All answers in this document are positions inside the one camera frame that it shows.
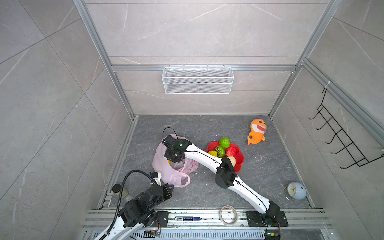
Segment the pink plastic bag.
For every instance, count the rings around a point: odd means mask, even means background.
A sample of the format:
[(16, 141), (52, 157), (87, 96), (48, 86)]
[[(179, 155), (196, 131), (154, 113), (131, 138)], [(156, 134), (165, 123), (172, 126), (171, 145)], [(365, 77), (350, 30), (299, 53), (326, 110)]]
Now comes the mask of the pink plastic bag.
[(180, 163), (172, 163), (165, 157), (166, 146), (162, 143), (156, 149), (152, 167), (155, 172), (161, 174), (161, 180), (165, 184), (174, 185), (177, 188), (184, 188), (190, 184), (189, 174), (195, 172), (199, 163), (185, 158)]

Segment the yellow fake lemon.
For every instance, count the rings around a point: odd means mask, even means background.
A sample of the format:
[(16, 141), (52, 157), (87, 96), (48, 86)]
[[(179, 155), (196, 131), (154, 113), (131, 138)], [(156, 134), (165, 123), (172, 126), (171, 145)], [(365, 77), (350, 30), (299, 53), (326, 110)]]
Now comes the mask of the yellow fake lemon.
[(214, 157), (217, 157), (218, 156), (218, 153), (216, 151), (209, 151), (208, 152), (210, 155), (214, 156)]

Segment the red fake apple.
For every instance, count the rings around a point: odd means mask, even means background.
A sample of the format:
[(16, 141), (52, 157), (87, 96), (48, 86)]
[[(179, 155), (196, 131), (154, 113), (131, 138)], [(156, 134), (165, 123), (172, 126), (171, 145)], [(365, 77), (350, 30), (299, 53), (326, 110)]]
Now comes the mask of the red fake apple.
[(226, 149), (226, 157), (234, 157), (237, 154), (237, 150), (234, 147), (229, 147)]

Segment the peach fake fruit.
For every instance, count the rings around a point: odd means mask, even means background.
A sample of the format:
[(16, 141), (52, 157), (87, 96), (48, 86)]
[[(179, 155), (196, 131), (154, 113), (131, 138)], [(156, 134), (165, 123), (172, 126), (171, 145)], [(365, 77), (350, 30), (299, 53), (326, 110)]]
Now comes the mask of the peach fake fruit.
[(231, 161), (231, 164), (234, 167), (237, 163), (236, 158), (232, 156), (228, 156), (228, 159)]

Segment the red flower-shaped plate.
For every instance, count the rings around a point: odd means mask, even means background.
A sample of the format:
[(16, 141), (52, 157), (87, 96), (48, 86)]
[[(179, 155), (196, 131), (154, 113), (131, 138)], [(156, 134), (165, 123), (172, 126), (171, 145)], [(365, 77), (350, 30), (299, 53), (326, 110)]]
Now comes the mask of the red flower-shaped plate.
[[(217, 146), (220, 146), (219, 141), (209, 143), (207, 146), (206, 152), (208, 153), (209, 151), (214, 151)], [(231, 143), (231, 147), (234, 147), (237, 150), (237, 154), (234, 156), (236, 158), (236, 161), (237, 161), (236, 165), (234, 166), (234, 169), (235, 169), (236, 173), (239, 173), (242, 169), (242, 164), (245, 161), (245, 157), (241, 153), (238, 145)]]

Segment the green fake avocado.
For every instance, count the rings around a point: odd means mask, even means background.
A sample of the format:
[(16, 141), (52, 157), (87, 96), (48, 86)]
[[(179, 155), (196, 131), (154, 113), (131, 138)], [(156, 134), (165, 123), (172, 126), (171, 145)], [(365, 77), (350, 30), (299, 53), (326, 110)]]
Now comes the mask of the green fake avocado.
[(217, 146), (215, 148), (215, 151), (217, 153), (217, 157), (218, 158), (223, 158), (226, 155), (225, 149), (223, 147), (221, 147), (221, 146)]

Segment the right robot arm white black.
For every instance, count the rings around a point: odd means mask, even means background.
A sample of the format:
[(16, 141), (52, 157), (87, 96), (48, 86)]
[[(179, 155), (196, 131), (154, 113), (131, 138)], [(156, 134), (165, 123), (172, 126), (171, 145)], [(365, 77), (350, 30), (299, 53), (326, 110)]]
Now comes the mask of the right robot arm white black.
[(278, 224), (280, 207), (269, 199), (263, 197), (251, 187), (249, 187), (235, 172), (235, 169), (229, 158), (214, 157), (205, 151), (199, 149), (196, 145), (186, 139), (174, 138), (171, 135), (166, 136), (162, 144), (166, 147), (165, 157), (173, 163), (179, 163), (187, 158), (198, 162), (210, 169), (215, 175), (216, 184), (229, 189), (248, 203), (250, 203), (257, 212), (265, 215), (265, 223)]

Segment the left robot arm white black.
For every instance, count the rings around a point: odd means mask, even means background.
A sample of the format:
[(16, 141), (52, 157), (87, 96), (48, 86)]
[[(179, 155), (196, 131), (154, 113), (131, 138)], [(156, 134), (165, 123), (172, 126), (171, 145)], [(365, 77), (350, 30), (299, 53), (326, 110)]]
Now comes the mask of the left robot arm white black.
[(174, 188), (169, 184), (152, 185), (145, 192), (126, 202), (124, 207), (118, 210), (117, 218), (96, 239), (125, 240), (137, 230), (151, 226), (156, 219), (155, 207), (170, 199)]

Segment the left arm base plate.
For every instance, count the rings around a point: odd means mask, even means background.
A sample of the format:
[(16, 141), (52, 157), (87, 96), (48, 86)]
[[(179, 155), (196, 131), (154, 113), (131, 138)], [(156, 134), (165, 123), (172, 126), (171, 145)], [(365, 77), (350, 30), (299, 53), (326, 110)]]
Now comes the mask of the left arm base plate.
[(168, 211), (156, 212), (155, 215), (150, 216), (149, 227), (157, 228), (160, 225), (160, 228), (166, 228), (168, 226), (169, 214), (170, 212)]

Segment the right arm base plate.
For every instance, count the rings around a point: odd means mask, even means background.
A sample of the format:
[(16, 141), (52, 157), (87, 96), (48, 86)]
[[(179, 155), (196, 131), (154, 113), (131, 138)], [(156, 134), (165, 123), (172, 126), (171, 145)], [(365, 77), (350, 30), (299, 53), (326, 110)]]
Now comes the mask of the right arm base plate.
[(257, 211), (246, 211), (249, 227), (288, 227), (289, 223), (283, 211), (278, 214), (260, 214)]

